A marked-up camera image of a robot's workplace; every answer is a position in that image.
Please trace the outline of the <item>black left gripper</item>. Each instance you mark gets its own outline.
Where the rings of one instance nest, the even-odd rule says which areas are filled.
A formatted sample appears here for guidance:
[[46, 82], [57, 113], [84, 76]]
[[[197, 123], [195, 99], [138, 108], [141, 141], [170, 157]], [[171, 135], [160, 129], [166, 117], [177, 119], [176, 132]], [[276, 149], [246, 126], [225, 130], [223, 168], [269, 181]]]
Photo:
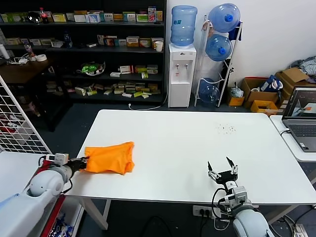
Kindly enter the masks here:
[[68, 161], [68, 167], [71, 169], [72, 172], [77, 172], [77, 171], [85, 171], [86, 166], [85, 162], [89, 159], [89, 157], [83, 157], [82, 159], [72, 159]]

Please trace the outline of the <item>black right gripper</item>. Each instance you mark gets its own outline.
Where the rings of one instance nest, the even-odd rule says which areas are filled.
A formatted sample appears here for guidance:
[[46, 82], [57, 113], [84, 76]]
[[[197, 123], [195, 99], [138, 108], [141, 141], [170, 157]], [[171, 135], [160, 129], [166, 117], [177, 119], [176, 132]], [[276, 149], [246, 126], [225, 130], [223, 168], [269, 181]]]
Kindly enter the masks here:
[[238, 165], [234, 164], [234, 162], [226, 157], [230, 167], [231, 171], [223, 171], [220, 173], [217, 173], [214, 171], [210, 165], [209, 162], [208, 164], [208, 176], [215, 180], [215, 182], [219, 185], [224, 186], [225, 189], [232, 189], [237, 187], [236, 180], [237, 180], [237, 171], [238, 171]]

